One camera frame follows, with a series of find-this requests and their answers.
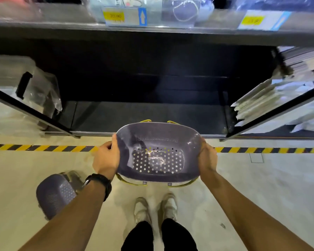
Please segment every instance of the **shelving unit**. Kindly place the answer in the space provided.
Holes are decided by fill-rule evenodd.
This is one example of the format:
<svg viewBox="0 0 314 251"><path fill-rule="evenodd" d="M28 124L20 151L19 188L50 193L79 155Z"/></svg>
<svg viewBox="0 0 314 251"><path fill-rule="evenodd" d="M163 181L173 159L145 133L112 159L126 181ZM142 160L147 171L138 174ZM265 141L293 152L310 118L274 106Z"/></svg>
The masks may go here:
<svg viewBox="0 0 314 251"><path fill-rule="evenodd" d="M237 29L244 11L214 10L193 28L98 24L83 5L37 4L34 20L0 20L0 54L26 55L59 81L54 120L75 135L172 120L205 137L232 137L230 105L271 77L276 46L314 46L314 13L295 12L278 31ZM63 135L50 127L49 135ZM308 138L314 132L238 138Z"/></svg>

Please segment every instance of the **sneaker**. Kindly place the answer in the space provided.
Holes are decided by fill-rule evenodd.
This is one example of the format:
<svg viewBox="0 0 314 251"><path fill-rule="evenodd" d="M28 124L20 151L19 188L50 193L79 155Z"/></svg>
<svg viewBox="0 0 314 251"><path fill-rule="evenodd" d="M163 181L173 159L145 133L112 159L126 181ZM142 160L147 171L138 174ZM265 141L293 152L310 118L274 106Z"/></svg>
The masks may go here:
<svg viewBox="0 0 314 251"><path fill-rule="evenodd" d="M174 221L177 221L178 207L174 194L169 193L164 196L161 203L161 210L163 213L163 221L165 219L173 219Z"/></svg>
<svg viewBox="0 0 314 251"><path fill-rule="evenodd" d="M139 197L136 199L134 209L135 223L138 224L142 221L147 221L151 225L151 218L149 215L149 205L145 198Z"/></svg>

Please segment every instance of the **watch strap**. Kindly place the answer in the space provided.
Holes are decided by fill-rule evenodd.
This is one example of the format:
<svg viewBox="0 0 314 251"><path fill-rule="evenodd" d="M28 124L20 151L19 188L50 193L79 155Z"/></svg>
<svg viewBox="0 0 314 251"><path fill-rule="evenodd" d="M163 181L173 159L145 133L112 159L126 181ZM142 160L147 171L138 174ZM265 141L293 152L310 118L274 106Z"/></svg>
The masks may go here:
<svg viewBox="0 0 314 251"><path fill-rule="evenodd" d="M86 186L92 180L99 181L102 185L105 186L105 199L103 200L105 201L108 198L110 192L112 191L111 181L101 174L93 173L86 178L84 186Z"/></svg>

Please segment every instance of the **concrete floor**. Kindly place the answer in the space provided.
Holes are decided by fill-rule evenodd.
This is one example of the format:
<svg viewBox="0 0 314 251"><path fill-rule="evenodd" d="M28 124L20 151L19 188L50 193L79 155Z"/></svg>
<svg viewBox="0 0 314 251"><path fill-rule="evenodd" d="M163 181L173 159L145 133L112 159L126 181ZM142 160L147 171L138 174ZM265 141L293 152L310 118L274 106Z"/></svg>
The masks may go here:
<svg viewBox="0 0 314 251"><path fill-rule="evenodd" d="M0 135L0 143L100 145L109 138L70 137L13 138ZM314 147L314 141L210 139L226 147ZM249 154L219 154L218 172L240 192L314 247L314 154L263 154L264 163L251 163ZM46 220L35 197L37 185L47 176L67 170L93 172L91 153L0 151L0 251L17 250ZM156 210L169 191L164 184L146 187L115 179L103 204L87 246L92 250L120 250L134 227L135 198L144 196L151 208L155 250L163 250ZM198 250L246 248L217 201L201 180L170 189L178 199L178 222L197 243Z"/></svg>

